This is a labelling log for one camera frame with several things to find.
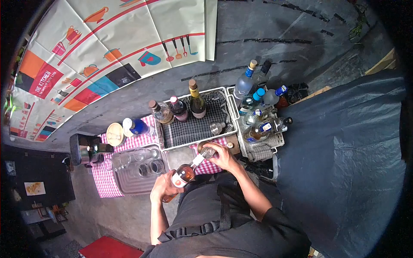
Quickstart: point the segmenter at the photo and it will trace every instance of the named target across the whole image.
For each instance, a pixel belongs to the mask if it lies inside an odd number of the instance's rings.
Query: plastic sheet
[[[326,257],[364,257],[399,200],[406,165],[399,119],[405,82],[382,71],[280,111],[294,124],[279,149],[283,210]]]

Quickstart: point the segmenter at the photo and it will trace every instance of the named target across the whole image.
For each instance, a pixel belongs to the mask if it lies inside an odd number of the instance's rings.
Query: kitchen banner
[[[213,60],[217,0],[56,0],[34,32],[13,90],[10,134],[46,140],[128,84]]]

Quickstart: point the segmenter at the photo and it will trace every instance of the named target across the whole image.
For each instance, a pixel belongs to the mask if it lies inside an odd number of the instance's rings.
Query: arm
[[[162,231],[165,231],[169,227],[168,219],[166,218],[164,206],[162,204],[162,198],[165,195],[178,194],[184,191],[183,188],[175,187],[172,184],[171,177],[174,173],[175,170],[171,170],[168,173],[159,176],[151,191],[151,244],[153,245],[161,243],[158,240],[158,237],[161,235]]]
[[[230,153],[228,147],[216,143],[205,144],[205,146],[211,147],[219,153],[218,159],[210,158],[209,161],[215,163],[222,169],[227,170],[237,178],[242,193],[244,194],[244,198],[250,206],[251,211],[255,217],[261,221],[265,213],[272,207],[270,201],[249,178],[243,166],[237,162],[235,157]]]

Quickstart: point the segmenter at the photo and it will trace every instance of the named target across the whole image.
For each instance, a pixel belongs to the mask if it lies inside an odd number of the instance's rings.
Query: coffee machine
[[[74,134],[69,139],[70,154],[74,166],[84,164],[87,168],[92,168],[91,163],[101,163],[104,161],[103,153],[112,153],[113,147],[102,143],[99,136]]]

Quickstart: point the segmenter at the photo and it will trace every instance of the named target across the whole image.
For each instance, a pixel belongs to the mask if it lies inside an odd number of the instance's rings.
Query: red gingham tablecloth
[[[146,124],[151,124],[153,127],[155,127],[155,118],[150,115],[150,116],[146,116],[144,118],[142,118],[142,120],[146,123]],[[102,143],[107,143],[107,139],[106,139],[106,133],[102,134],[101,136],[102,139]],[[216,142],[222,145],[226,144],[226,140],[225,137],[223,138],[218,138],[218,139],[214,139],[211,142]],[[153,135],[152,137],[148,136],[148,135],[140,135],[137,137],[127,137],[125,142],[117,147],[114,147],[114,152],[120,152],[120,151],[125,151],[128,149],[134,149],[137,148],[139,146],[145,146],[145,145],[149,145],[152,143],[159,143],[156,135]],[[189,146],[192,149],[195,149],[196,151],[196,147],[197,144],[192,144]],[[108,153],[108,154],[103,154],[104,158],[111,158],[112,157],[112,153]],[[204,162],[202,162],[196,169],[195,169],[195,173],[198,174],[214,174],[214,173],[218,173],[221,172],[222,169],[220,167],[218,167],[217,165],[205,160]],[[93,179],[95,180],[95,184],[96,184],[96,188],[97,191],[99,193],[99,196],[101,198],[103,197],[121,197],[124,196],[120,191],[119,188],[117,187],[116,183],[115,183],[115,179],[113,177],[113,172],[112,171],[108,171],[104,168],[103,166],[103,162],[102,163],[98,163],[98,164],[92,164],[92,173],[93,173]]]

